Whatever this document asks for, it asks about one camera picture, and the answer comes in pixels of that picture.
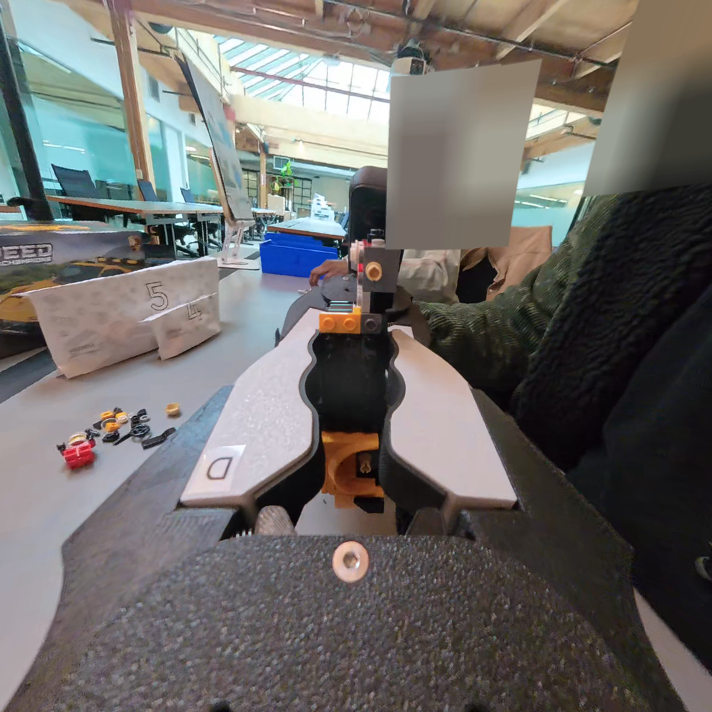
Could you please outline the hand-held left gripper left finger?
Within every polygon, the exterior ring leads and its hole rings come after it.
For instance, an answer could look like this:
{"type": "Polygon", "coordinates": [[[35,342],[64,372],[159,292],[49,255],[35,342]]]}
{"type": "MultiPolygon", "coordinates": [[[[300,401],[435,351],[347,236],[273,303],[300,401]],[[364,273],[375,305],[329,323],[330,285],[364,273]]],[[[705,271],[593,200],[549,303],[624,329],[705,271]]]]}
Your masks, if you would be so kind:
{"type": "Polygon", "coordinates": [[[249,525],[266,506],[296,525],[325,479],[319,418],[307,397],[315,328],[290,333],[235,382],[179,498],[185,508],[239,511],[249,525]]]}

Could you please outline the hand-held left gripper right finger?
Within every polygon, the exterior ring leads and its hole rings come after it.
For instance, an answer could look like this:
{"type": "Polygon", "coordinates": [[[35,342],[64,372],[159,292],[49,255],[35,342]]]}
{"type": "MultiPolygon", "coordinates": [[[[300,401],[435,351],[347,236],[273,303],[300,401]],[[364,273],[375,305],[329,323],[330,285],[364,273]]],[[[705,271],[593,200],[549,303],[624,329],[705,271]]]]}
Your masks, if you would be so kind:
{"type": "Polygon", "coordinates": [[[467,381],[405,328],[389,336],[386,495],[411,514],[436,509],[448,530],[461,511],[513,509],[515,489],[467,381]]]}

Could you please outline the yellow lego car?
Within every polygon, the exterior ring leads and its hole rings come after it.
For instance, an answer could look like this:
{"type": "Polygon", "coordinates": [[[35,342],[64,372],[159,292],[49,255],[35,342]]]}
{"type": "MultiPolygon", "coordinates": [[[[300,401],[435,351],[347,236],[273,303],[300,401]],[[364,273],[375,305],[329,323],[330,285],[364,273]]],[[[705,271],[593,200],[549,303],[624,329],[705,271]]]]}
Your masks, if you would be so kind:
{"type": "Polygon", "coordinates": [[[385,232],[369,230],[356,241],[347,267],[355,295],[331,301],[321,313],[317,347],[317,411],[325,454],[322,493],[338,509],[383,513],[379,484],[380,438],[385,423],[387,337],[396,319],[395,303],[402,252],[388,250],[385,232]]]}

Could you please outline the person's right forearm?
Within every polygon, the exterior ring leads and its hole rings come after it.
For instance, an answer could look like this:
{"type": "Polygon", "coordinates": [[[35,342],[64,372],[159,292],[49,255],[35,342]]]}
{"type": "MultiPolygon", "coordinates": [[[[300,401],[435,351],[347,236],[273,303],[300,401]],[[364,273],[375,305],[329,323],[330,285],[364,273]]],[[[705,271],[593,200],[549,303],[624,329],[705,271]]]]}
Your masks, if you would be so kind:
{"type": "Polygon", "coordinates": [[[431,334],[429,348],[471,387],[506,405],[620,199],[620,194],[595,197],[556,253],[493,300],[452,306],[418,302],[431,334]]]}

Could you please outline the pile of small lego parts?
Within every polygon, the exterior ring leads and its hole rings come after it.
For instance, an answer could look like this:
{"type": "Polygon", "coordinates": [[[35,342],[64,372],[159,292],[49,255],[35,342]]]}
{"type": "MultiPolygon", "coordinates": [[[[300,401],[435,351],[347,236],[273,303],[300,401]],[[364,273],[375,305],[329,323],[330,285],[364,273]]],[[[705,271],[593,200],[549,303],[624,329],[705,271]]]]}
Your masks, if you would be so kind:
{"type": "Polygon", "coordinates": [[[150,417],[146,409],[139,409],[134,413],[121,409],[103,412],[92,427],[71,435],[66,443],[57,447],[62,450],[69,446],[91,444],[100,440],[104,444],[113,446],[132,441],[149,449],[154,446],[149,421],[150,417]]]}

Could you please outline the black lego box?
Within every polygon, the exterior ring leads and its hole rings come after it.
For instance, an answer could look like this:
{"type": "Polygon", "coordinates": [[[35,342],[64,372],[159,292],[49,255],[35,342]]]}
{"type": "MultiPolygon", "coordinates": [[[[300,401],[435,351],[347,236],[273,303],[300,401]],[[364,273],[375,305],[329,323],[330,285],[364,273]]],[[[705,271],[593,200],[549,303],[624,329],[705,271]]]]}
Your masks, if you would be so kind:
{"type": "Polygon", "coordinates": [[[97,221],[1,223],[1,358],[44,344],[26,292],[144,268],[149,241],[97,221]]]}

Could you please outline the blue plastic bin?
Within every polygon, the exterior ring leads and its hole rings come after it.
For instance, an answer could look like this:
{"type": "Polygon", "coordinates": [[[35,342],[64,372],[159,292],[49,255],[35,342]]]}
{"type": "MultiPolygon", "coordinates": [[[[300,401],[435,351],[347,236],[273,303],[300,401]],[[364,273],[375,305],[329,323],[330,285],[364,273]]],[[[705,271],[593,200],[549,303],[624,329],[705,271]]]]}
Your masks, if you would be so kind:
{"type": "Polygon", "coordinates": [[[330,238],[268,232],[259,252],[263,273],[307,278],[324,261],[339,259],[340,246],[330,238]]]}

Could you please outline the wooden edged table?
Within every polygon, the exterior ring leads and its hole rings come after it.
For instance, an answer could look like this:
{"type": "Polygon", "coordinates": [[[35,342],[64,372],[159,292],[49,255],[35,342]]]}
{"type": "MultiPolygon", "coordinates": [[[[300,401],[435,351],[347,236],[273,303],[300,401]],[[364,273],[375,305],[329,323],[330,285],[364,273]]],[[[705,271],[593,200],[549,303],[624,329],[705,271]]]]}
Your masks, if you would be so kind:
{"type": "Polygon", "coordinates": [[[320,218],[296,218],[280,221],[269,225],[267,232],[280,234],[296,234],[318,239],[343,240],[346,236],[344,228],[334,220],[320,218]]]}

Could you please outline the white paper bag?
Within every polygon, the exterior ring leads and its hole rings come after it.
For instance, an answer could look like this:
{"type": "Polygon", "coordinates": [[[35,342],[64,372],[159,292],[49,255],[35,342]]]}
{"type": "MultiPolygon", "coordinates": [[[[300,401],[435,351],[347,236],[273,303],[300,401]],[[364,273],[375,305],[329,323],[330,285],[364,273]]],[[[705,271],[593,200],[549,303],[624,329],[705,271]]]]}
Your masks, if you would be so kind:
{"type": "Polygon", "coordinates": [[[218,260],[174,261],[25,294],[58,371],[86,375],[157,349],[148,318],[209,296],[218,260]]]}
{"type": "Polygon", "coordinates": [[[148,327],[158,357],[172,359],[221,332],[218,293],[172,307],[139,323],[148,327]]]}

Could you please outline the black high back chair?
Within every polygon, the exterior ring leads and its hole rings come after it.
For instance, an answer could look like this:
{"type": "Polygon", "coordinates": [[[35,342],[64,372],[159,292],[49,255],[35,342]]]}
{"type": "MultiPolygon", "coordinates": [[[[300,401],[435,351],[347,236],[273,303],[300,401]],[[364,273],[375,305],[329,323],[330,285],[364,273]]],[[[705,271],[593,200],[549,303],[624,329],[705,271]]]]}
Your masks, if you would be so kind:
{"type": "Polygon", "coordinates": [[[348,241],[365,240],[372,229],[385,232],[387,169],[366,166],[351,178],[348,241]]]}

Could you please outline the display board on stand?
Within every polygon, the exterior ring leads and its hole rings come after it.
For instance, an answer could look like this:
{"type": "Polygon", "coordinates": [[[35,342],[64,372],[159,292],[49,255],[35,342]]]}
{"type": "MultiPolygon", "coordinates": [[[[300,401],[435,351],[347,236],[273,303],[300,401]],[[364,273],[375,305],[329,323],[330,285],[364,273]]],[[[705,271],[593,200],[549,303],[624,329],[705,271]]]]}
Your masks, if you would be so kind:
{"type": "Polygon", "coordinates": [[[255,220],[234,143],[234,128],[227,119],[220,94],[209,81],[185,55],[177,54],[175,59],[199,107],[211,142],[211,166],[225,225],[222,249],[217,254],[218,266],[231,270],[257,269],[255,260],[240,254],[244,234],[255,225],[255,220]]]}

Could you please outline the beige jacket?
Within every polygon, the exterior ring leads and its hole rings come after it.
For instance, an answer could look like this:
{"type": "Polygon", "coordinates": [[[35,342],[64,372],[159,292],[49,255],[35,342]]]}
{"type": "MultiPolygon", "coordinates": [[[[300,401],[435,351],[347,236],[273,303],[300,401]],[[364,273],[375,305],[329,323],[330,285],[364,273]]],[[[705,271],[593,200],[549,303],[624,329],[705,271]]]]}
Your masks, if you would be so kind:
{"type": "Polygon", "coordinates": [[[509,243],[480,247],[461,257],[456,295],[460,303],[493,300],[518,285],[529,272],[551,256],[553,227],[512,227],[509,243]]]}

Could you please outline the long white office desk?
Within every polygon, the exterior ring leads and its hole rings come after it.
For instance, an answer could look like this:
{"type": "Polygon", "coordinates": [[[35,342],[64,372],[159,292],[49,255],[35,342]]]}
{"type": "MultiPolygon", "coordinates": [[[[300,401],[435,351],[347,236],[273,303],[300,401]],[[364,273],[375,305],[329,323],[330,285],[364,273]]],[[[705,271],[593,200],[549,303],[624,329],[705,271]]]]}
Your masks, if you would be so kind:
{"type": "Polygon", "coordinates": [[[175,259],[179,252],[190,258],[208,255],[209,235],[208,225],[221,226],[224,220],[223,209],[219,206],[202,203],[165,202],[165,201],[131,201],[131,200],[102,200],[87,197],[67,197],[64,195],[48,195],[47,200],[59,205],[67,206],[76,214],[79,211],[100,212],[103,215],[138,217],[147,227],[161,227],[163,237],[159,244],[165,245],[167,254],[175,259]],[[183,223],[199,224],[198,251],[176,244],[175,226],[183,223]]]}

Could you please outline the wooden support post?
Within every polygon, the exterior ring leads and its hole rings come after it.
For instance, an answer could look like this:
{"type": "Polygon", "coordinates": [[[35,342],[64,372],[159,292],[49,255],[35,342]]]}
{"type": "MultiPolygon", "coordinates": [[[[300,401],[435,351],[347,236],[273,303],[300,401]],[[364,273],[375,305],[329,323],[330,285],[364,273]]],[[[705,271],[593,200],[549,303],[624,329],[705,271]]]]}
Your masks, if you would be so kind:
{"type": "Polygon", "coordinates": [[[111,21],[124,101],[126,131],[137,179],[155,183],[138,44],[129,1],[105,2],[111,21]]]}

